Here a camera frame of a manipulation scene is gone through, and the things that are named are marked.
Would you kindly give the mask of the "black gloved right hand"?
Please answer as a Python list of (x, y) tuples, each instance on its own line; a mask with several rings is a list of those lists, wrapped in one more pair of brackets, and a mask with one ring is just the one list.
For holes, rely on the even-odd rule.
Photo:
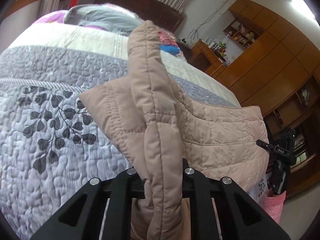
[(272, 165), (271, 176), (268, 179), (274, 195), (281, 195), (287, 190), (291, 168), (290, 165), (280, 160), (275, 160)]

